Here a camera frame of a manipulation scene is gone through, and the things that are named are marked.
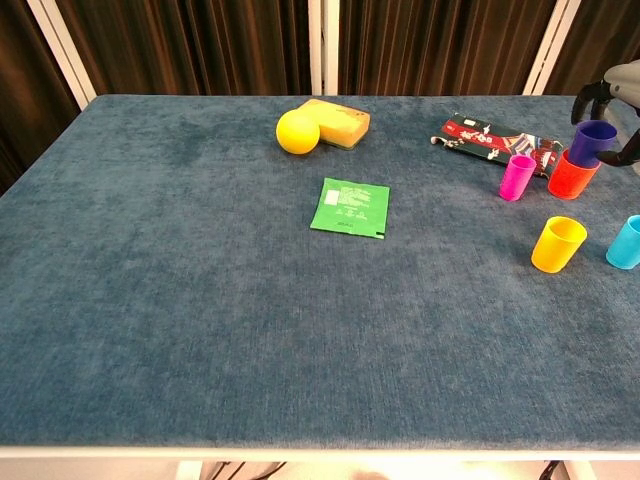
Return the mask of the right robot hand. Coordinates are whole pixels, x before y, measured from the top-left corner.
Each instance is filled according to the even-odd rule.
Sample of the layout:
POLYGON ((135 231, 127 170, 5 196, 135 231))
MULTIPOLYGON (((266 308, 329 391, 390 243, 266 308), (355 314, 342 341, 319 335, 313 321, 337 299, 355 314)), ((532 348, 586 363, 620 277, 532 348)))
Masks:
POLYGON ((571 123, 577 126, 569 148, 569 161, 592 168, 600 162, 624 167, 639 161, 639 131, 617 152, 612 145, 616 128, 604 120, 604 112, 613 99, 631 106, 639 114, 639 61, 608 69, 602 80, 587 84, 579 91, 571 112, 571 123))

